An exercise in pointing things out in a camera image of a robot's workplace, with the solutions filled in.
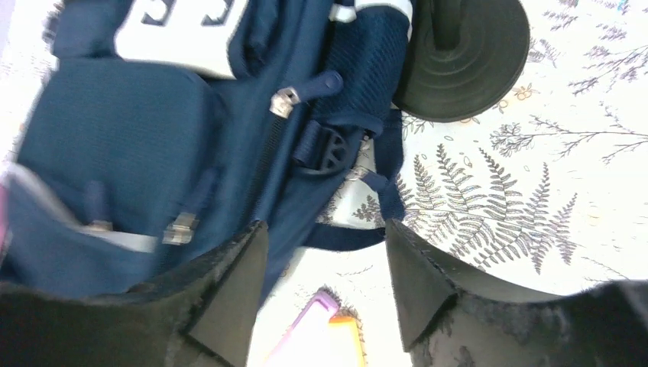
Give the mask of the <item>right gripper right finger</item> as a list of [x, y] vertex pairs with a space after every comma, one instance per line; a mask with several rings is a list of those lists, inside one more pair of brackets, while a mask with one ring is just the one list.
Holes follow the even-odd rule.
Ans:
[[415, 366], [645, 366], [647, 283], [536, 291], [387, 223], [403, 348]]

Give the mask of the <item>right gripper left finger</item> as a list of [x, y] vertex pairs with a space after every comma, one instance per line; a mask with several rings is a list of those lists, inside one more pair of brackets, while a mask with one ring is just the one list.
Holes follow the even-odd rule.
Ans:
[[63, 299], [1, 286], [3, 366], [243, 366], [260, 305], [267, 225], [123, 294]]

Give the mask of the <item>navy blue student backpack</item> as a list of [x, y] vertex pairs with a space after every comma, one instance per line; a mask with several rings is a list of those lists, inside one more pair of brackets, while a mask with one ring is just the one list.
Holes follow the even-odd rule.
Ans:
[[391, 108], [409, 1], [68, 1], [50, 77], [5, 186], [1, 278], [121, 293], [270, 230], [264, 294], [300, 247], [384, 229], [318, 222], [345, 179], [402, 219]]

